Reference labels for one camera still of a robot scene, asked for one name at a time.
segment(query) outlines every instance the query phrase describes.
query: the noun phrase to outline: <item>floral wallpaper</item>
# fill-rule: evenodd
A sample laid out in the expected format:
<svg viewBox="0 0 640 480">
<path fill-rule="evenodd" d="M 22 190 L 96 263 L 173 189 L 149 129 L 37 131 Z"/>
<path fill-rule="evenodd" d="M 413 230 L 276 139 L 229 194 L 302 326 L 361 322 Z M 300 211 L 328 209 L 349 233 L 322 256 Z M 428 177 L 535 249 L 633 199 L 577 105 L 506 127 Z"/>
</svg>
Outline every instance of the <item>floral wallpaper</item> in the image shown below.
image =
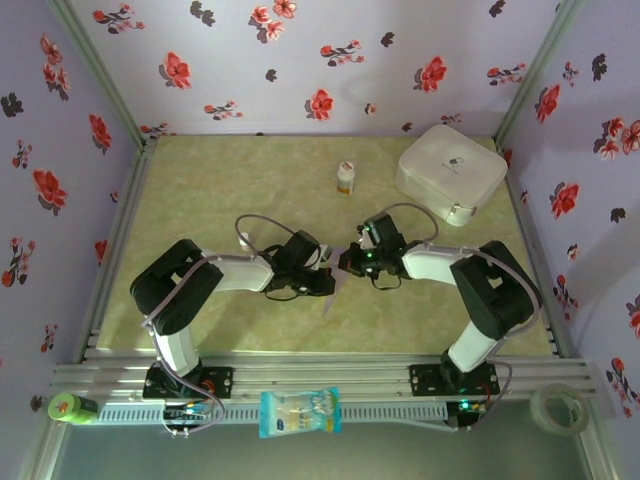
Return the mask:
<svg viewBox="0 0 640 480">
<path fill-rule="evenodd" d="M 143 136 L 493 135 L 558 1 L 69 3 Z"/>
<path fill-rule="evenodd" d="M 0 478 L 14 479 L 53 368 L 73 361 L 134 145 L 43 2 L 2 15 Z"/>
<path fill-rule="evenodd" d="M 504 142 L 547 304 L 602 375 L 623 478 L 640 472 L 638 20 L 634 0 L 586 2 Z"/>
</svg>

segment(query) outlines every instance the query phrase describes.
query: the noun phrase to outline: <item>white storage box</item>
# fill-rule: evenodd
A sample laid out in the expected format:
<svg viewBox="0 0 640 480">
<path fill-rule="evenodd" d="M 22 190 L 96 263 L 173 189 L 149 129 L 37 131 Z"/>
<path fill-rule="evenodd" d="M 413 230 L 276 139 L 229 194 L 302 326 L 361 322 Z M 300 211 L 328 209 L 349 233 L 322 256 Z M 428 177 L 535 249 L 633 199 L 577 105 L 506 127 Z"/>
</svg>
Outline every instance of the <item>white storage box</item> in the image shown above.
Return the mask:
<svg viewBox="0 0 640 480">
<path fill-rule="evenodd" d="M 402 154 L 396 185 L 447 223 L 461 227 L 487 203 L 506 173 L 502 157 L 438 125 Z"/>
</svg>

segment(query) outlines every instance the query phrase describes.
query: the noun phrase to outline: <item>label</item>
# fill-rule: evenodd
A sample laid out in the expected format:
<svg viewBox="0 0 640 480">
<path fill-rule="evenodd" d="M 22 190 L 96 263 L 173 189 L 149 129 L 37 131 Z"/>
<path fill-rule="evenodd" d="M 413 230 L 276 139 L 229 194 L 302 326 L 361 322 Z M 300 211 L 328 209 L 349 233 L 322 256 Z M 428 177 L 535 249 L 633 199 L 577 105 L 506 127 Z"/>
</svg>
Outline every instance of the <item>label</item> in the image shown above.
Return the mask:
<svg viewBox="0 0 640 480">
<path fill-rule="evenodd" d="M 353 188 L 353 182 L 352 181 L 342 181 L 342 180 L 338 180 L 338 191 L 340 193 L 344 193 L 346 195 L 351 195 L 351 189 Z"/>
<path fill-rule="evenodd" d="M 80 410 L 86 410 L 88 412 L 98 413 L 98 404 L 88 398 L 80 398 Z"/>
</svg>

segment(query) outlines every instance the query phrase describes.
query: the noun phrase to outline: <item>tape roll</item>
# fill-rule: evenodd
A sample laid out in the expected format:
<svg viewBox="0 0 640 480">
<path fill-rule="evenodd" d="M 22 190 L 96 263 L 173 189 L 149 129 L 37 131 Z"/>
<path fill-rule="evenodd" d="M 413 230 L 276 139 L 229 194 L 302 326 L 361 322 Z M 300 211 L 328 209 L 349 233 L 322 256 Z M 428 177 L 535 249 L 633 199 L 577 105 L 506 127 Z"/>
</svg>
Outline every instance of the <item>tape roll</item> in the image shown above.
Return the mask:
<svg viewBox="0 0 640 480">
<path fill-rule="evenodd" d="M 549 407 L 554 400 L 559 400 L 567 407 L 568 422 L 560 423 L 551 415 Z M 555 435 L 577 435 L 589 425 L 586 400 L 575 388 L 562 383 L 552 383 L 537 390 L 529 401 L 529 410 L 542 430 Z"/>
</svg>

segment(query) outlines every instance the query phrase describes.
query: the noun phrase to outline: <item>blue snack bag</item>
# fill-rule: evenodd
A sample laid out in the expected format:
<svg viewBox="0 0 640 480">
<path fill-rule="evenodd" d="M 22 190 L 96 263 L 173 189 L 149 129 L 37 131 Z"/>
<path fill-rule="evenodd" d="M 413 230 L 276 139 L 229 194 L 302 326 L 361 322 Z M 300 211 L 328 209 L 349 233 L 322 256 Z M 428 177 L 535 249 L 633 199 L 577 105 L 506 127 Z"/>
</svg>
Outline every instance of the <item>blue snack bag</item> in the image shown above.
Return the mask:
<svg viewBox="0 0 640 480">
<path fill-rule="evenodd" d="M 335 387 L 317 392 L 262 392 L 260 438 L 324 430 L 338 433 L 340 394 Z"/>
</svg>

